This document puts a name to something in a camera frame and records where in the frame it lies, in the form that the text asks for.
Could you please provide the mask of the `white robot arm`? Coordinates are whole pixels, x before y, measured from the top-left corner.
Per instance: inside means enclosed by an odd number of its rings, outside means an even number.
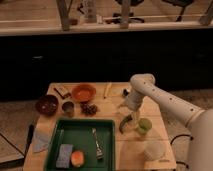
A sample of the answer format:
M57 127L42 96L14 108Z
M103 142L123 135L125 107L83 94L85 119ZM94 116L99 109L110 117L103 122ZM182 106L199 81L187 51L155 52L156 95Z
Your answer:
M138 111L145 96L169 111L191 133L187 171L213 171L213 109L203 109L168 93L155 85L152 74L135 74L123 105Z

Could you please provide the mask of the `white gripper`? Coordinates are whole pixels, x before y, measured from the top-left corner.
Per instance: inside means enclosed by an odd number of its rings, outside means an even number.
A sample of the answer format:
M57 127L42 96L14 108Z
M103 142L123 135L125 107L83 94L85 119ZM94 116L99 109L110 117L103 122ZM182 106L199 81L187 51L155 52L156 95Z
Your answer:
M138 122L140 116L140 107L142 105L141 98L132 98L127 96L124 101L119 105L121 110L129 110L131 112L132 119L135 123Z

